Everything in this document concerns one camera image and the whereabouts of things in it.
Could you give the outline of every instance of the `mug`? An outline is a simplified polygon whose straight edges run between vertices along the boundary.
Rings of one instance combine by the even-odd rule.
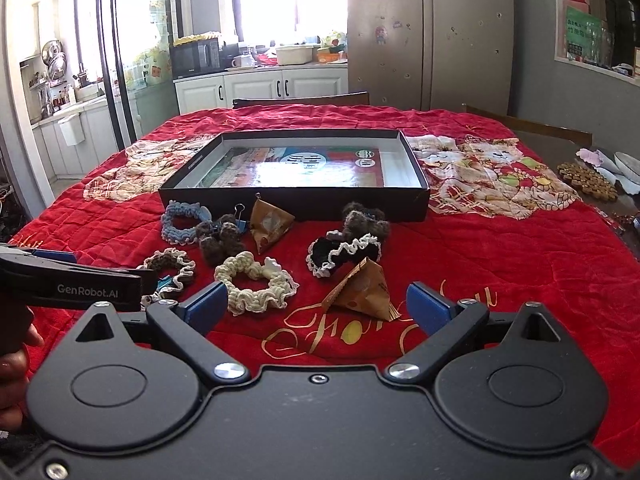
[[[251,54],[242,54],[242,56],[236,56],[231,62],[231,66],[239,68],[241,66],[255,66],[255,59]]]

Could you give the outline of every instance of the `red tablecloth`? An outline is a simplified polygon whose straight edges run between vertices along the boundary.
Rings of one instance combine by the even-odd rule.
[[[304,222],[266,254],[300,283],[287,310],[227,314],[209,335],[211,341],[254,372],[264,363],[384,366],[424,338],[403,303],[414,280],[452,300],[476,296],[501,311],[543,301],[609,388],[597,446],[622,466],[640,458],[640,266],[592,208],[576,202],[535,154],[494,121],[442,110],[375,107],[197,112],[168,121],[126,153],[113,155],[13,241],[73,251],[82,264],[138,266],[168,246],[160,237],[164,208],[155,192],[160,183],[214,134],[274,128],[399,128],[419,137],[412,143],[433,186],[431,210],[424,222],[394,224],[380,261],[402,317],[381,322],[312,307],[344,273],[314,278],[306,268],[306,248],[340,225]],[[245,242],[255,249],[249,237]],[[185,298],[213,275],[197,246],[186,250],[197,262],[197,277]],[[37,310],[46,346],[31,352],[32,370],[79,315]]]

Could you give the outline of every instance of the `cream scrunchie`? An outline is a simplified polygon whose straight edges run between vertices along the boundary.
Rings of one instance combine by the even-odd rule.
[[[257,292],[250,288],[240,290],[232,281],[238,272],[244,272],[252,280],[268,279],[269,288]],[[225,284],[228,294],[227,309],[234,316],[240,316],[245,311],[265,312],[270,306],[286,308],[285,300],[293,296],[299,287],[276,260],[267,257],[262,266],[254,260],[254,255],[249,251],[243,251],[238,256],[230,256],[222,265],[216,267],[213,275],[216,280]]]

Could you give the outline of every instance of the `open box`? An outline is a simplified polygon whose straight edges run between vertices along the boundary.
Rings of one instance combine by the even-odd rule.
[[[341,220],[356,201],[389,220],[422,221],[429,185],[404,135],[393,130],[261,130],[215,137],[160,188],[214,218],[247,210],[256,193],[297,220]]]

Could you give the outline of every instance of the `blue scrunchie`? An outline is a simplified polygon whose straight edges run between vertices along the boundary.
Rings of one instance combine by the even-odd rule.
[[[196,228],[178,229],[174,227],[174,218],[177,216],[187,216],[195,218],[199,222],[211,220],[211,213],[206,207],[200,204],[187,204],[186,202],[176,202],[169,200],[164,214],[160,217],[162,224],[162,240],[173,245],[193,244],[196,241]]]

